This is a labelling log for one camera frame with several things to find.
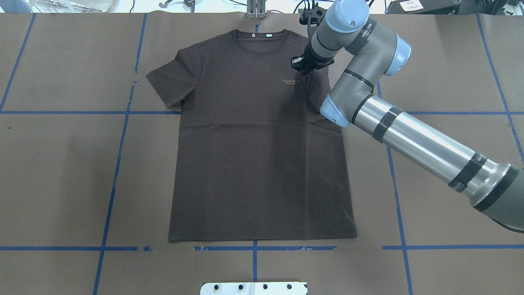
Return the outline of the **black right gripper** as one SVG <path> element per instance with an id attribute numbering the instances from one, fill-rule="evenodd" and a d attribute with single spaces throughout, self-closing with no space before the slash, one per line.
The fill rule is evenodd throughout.
<path id="1" fill-rule="evenodd" d="M 334 58 L 325 58 L 316 54 L 312 48 L 306 48 L 302 55 L 291 58 L 291 67 L 306 75 L 314 70 L 320 70 L 334 63 Z"/>

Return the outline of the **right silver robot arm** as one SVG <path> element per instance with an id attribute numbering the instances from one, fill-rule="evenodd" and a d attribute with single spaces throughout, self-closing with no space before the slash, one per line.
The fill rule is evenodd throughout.
<path id="1" fill-rule="evenodd" d="M 308 73 L 333 64 L 344 49 L 352 55 L 320 112 L 341 128 L 355 125 L 435 175 L 470 205 L 505 229 L 523 232 L 523 170 L 496 163 L 373 94 L 383 75 L 395 75 L 411 46 L 378 24 L 363 0 L 336 0 L 307 29 L 309 43 L 291 65 Z"/>

